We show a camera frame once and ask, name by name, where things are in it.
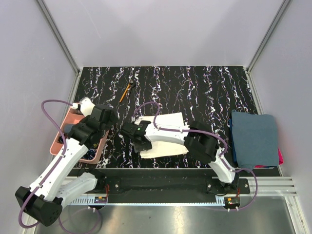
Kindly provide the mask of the white cloth napkin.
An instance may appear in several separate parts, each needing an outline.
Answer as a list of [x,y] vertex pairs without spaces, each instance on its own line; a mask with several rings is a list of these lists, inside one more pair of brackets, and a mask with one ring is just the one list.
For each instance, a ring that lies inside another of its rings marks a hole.
[[[163,114],[156,117],[156,124],[163,128],[173,129],[184,126],[183,115],[181,112]],[[152,142],[152,149],[140,151],[141,158],[157,158],[164,156],[182,155],[188,152],[184,145],[163,141]]]

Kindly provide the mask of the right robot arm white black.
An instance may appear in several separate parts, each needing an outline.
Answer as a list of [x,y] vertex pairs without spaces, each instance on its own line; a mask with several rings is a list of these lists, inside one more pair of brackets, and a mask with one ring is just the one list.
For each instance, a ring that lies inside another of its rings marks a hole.
[[120,133],[133,142],[137,152],[151,150],[153,142],[183,145],[195,160],[214,170],[223,191],[233,193],[239,187],[239,175],[224,157],[226,142],[209,132],[203,123],[193,121],[191,125],[167,127],[142,120],[139,124],[124,123]]

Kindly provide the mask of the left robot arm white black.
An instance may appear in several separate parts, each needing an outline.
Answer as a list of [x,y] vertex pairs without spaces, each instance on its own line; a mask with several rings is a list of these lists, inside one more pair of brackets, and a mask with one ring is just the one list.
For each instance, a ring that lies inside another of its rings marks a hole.
[[15,192],[21,208],[19,224],[24,228],[27,225],[22,222],[23,213],[50,226],[73,200],[86,192],[100,193],[106,188],[105,174],[96,169],[62,185],[75,164],[118,121],[116,112],[108,106],[78,104],[77,107],[84,118],[71,128],[57,156],[29,187],[21,186]]

